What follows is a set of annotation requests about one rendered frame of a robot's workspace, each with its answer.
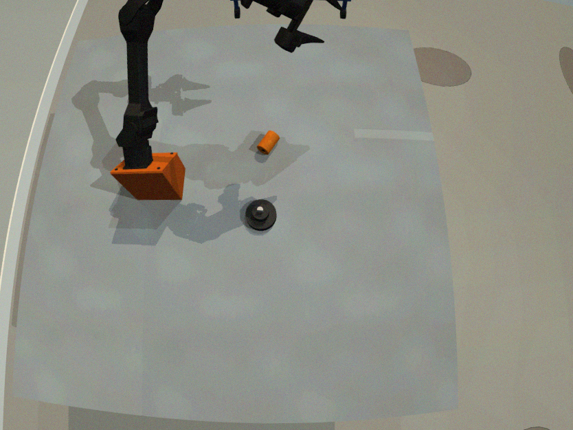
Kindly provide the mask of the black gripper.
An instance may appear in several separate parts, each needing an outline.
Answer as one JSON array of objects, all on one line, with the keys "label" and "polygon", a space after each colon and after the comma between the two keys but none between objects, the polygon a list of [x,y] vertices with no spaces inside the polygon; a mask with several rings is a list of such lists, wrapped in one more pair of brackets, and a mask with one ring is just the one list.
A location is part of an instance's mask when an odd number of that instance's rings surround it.
[{"label": "black gripper", "polygon": [[[326,0],[338,10],[343,11],[337,0]],[[296,47],[306,43],[324,43],[318,37],[300,32],[297,30],[306,12],[310,8],[313,0],[280,0],[274,7],[270,8],[291,20],[288,28],[281,27],[276,34],[275,44],[288,52],[294,52]]]}]

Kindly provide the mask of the orange knob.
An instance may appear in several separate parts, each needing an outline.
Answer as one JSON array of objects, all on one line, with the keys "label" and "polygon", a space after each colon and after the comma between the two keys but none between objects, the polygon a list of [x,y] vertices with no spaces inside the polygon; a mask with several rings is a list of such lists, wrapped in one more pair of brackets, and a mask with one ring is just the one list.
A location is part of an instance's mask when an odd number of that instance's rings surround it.
[{"label": "orange knob", "polygon": [[258,144],[257,148],[261,153],[268,155],[279,139],[280,138],[277,133],[269,131]]}]

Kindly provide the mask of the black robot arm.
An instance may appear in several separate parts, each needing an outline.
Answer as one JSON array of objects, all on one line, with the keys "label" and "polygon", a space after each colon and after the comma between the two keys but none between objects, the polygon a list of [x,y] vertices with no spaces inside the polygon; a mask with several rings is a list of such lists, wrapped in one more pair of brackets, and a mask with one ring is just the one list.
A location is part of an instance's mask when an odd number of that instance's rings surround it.
[{"label": "black robot arm", "polygon": [[[280,17],[280,13],[270,9],[280,0],[240,0],[240,3],[248,9],[253,1],[266,6],[268,13]],[[148,139],[159,121],[157,107],[153,108],[148,100],[148,39],[162,2],[128,0],[118,14],[120,31],[127,43],[128,65],[129,103],[124,113],[123,129],[116,138],[118,146],[124,151],[123,170],[144,169],[153,162]]]}]

